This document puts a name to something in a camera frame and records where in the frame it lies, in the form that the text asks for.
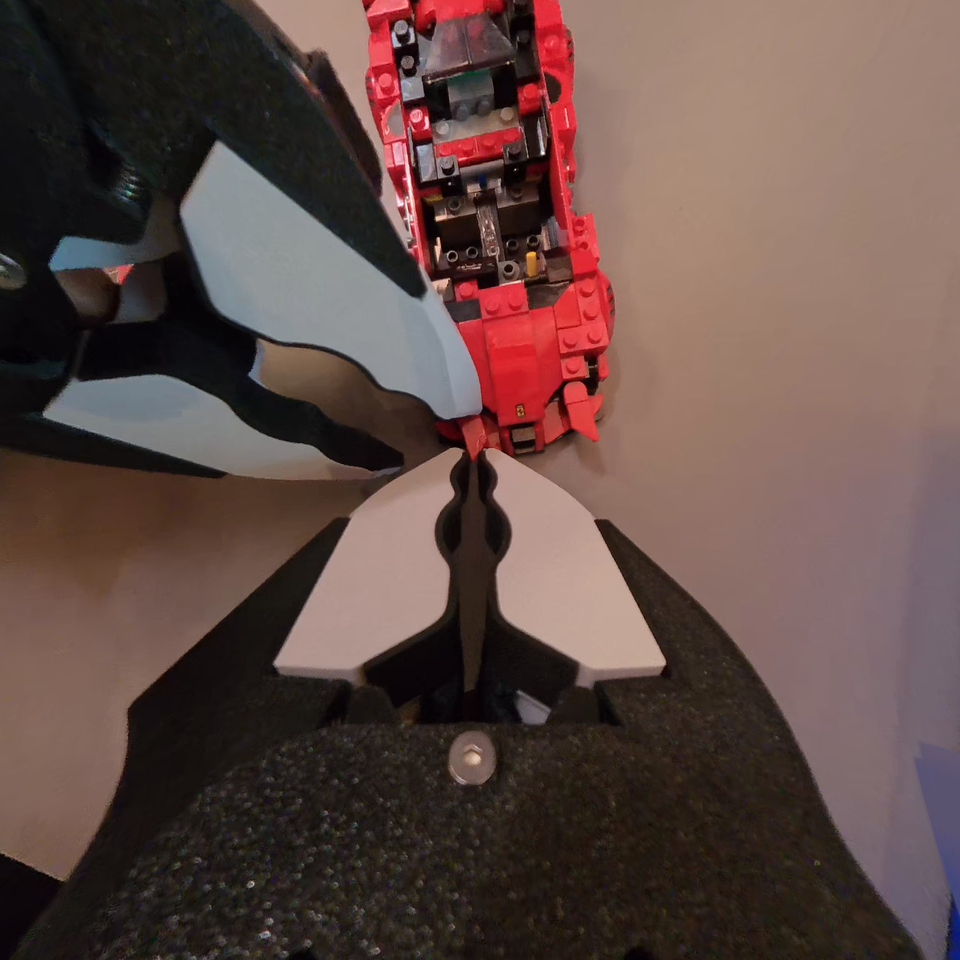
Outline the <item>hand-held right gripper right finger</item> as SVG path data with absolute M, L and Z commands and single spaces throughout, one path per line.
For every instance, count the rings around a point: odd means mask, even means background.
M 483 466 L 496 558 L 486 670 L 546 710 L 574 688 L 661 676 L 666 656 L 591 511 L 501 451 Z

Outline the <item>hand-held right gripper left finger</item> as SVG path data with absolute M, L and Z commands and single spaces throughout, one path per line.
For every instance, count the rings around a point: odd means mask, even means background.
M 395 707 L 461 677 L 444 534 L 469 471 L 445 450 L 354 510 L 273 661 L 278 674 L 376 687 Z

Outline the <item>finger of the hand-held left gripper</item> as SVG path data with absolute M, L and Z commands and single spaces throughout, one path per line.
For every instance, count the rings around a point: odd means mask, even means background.
M 59 426 L 219 474 L 276 481 L 396 474 L 403 454 L 223 356 L 88 352 L 44 410 Z
M 179 212 L 224 318 L 271 342 L 338 354 L 440 420 L 481 411 L 473 358 L 433 285 L 403 291 L 225 144 L 214 144 Z

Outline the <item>red lego car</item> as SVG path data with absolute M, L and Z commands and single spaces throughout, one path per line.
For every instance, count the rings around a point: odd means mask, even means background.
M 554 1 L 364 2 L 366 95 L 407 245 L 481 406 L 438 422 L 472 459 L 598 440 L 613 287 L 576 213 L 574 44 Z

